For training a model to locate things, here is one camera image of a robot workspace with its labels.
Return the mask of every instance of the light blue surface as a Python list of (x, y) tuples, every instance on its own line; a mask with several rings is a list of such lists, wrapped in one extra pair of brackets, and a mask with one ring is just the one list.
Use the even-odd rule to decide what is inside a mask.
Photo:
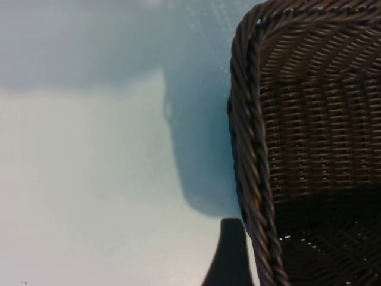
[(0, 285), (200, 285), (240, 217), (226, 101), (254, 4), (0, 4)]

